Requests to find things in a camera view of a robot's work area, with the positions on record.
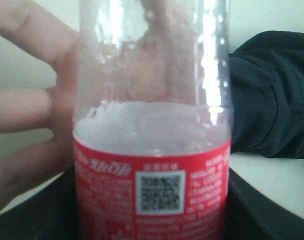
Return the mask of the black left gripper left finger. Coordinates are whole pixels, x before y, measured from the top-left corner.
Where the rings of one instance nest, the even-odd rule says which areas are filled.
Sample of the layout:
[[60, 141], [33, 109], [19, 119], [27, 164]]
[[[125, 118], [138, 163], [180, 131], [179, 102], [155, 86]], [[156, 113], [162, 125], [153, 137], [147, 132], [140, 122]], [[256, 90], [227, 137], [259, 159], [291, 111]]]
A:
[[73, 166], [28, 200], [0, 214], [0, 240], [77, 240], [78, 237]]

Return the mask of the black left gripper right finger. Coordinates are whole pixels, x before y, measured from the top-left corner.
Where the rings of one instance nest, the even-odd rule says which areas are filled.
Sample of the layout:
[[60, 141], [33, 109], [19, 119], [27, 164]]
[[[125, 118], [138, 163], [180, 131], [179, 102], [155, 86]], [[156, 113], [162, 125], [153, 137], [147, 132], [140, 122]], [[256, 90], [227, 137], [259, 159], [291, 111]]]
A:
[[229, 170], [225, 240], [304, 240], [304, 219]]

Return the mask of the black sleeved forearm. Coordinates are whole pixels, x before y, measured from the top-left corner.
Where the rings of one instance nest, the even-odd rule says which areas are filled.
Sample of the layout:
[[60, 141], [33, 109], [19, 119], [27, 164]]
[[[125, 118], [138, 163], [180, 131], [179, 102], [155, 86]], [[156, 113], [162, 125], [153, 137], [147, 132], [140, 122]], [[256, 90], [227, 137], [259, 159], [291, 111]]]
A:
[[264, 31], [229, 55], [233, 153], [304, 159], [304, 33]]

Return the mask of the open bare human hand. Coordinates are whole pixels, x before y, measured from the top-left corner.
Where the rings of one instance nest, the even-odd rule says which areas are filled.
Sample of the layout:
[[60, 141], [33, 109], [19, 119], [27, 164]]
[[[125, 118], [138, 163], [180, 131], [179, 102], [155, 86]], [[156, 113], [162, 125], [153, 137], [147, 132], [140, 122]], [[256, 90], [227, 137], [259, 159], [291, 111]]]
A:
[[[167, 27], [185, 47], [193, 38], [188, 13], [171, 0], [144, 0], [153, 13], [139, 42], [135, 73], [123, 88], [131, 99], [164, 97], [173, 89], [161, 69], [169, 50]], [[50, 88], [0, 89], [0, 134], [49, 129], [53, 137], [0, 158], [0, 211], [14, 198], [68, 169], [73, 162], [72, 111], [79, 63], [79, 33], [32, 0], [0, 0], [0, 36], [49, 64]]]

